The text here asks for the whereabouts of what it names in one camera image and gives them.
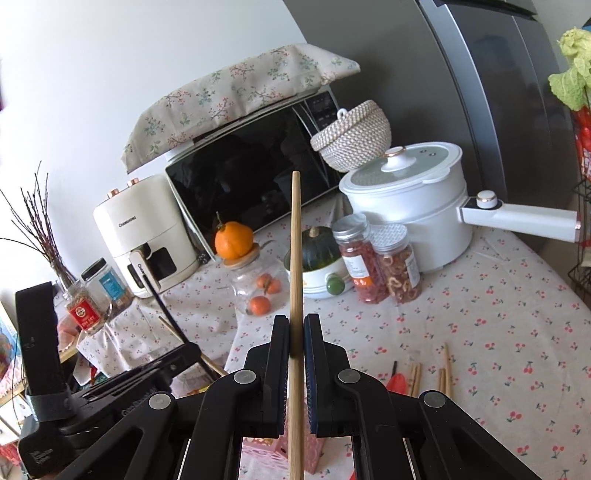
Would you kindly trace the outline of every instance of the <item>glass jar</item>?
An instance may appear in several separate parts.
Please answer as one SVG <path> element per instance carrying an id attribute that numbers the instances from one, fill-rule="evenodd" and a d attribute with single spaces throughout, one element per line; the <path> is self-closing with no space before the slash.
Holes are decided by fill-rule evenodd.
<path id="1" fill-rule="evenodd" d="M 386 278 L 390 295 L 398 303 L 408 303 L 421 293 L 421 275 L 408 229 L 400 223 L 372 225 L 371 243 Z"/>
<path id="2" fill-rule="evenodd" d="M 344 216 L 333 223 L 332 231 L 359 299 L 379 303 L 387 298 L 388 289 L 369 240 L 371 227 L 365 215 Z"/>
<path id="3" fill-rule="evenodd" d="M 254 244 L 244 257 L 223 262 L 229 270 L 236 310 L 245 315 L 268 315 L 289 300 L 290 282 L 283 264 L 261 250 Z"/>
<path id="4" fill-rule="evenodd" d="M 82 272 L 85 287 L 101 311 L 114 318 L 131 305 L 134 295 L 104 258 Z"/>
<path id="5" fill-rule="evenodd" d="M 80 280 L 67 289 L 64 298 L 66 310 L 86 333 L 92 335 L 105 324 L 106 314 L 101 311 Z"/>

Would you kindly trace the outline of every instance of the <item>blue label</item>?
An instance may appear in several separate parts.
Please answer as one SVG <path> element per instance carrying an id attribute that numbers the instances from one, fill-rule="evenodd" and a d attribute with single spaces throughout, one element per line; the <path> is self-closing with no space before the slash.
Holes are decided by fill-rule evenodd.
<path id="1" fill-rule="evenodd" d="M 125 289 L 117 281 L 113 272 L 107 273 L 107 275 L 103 276 L 99 282 L 103 285 L 103 288 L 113 300 L 119 300 L 125 293 Z"/>

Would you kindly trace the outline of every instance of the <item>wooden jar lid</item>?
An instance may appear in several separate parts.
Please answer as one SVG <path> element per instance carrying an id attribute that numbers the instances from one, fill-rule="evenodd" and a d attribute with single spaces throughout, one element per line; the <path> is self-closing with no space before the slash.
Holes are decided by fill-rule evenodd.
<path id="1" fill-rule="evenodd" d="M 252 248 L 249 252 L 244 255 L 243 257 L 237 258 L 236 260 L 224 260 L 223 266 L 229 268 L 230 270 L 237 270 L 238 268 L 242 268 L 249 263 L 255 261 L 259 255 L 261 254 L 261 247 L 259 244 L 254 243 L 252 244 Z"/>

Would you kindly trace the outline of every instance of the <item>green knob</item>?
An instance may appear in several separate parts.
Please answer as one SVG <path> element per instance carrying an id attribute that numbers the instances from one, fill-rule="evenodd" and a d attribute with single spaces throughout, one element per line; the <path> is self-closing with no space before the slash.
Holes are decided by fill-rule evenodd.
<path id="1" fill-rule="evenodd" d="M 340 295 L 345 290 L 345 282 L 336 273 L 330 274 L 326 279 L 326 291 L 331 295 Z"/>

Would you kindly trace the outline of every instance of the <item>lid knob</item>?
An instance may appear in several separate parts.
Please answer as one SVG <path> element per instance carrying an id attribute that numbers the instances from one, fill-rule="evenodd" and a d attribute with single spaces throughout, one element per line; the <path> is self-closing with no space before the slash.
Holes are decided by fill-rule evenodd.
<path id="1" fill-rule="evenodd" d="M 383 157 L 387 158 L 388 161 L 382 165 L 381 170 L 384 172 L 404 170 L 409 168 L 417 161 L 415 157 L 408 155 L 406 147 L 393 147 L 390 150 L 386 150 Z"/>
<path id="2" fill-rule="evenodd" d="M 476 205 L 478 208 L 488 210 L 496 207 L 497 203 L 498 199 L 496 198 L 496 193 L 492 190 L 482 190 L 476 195 Z"/>

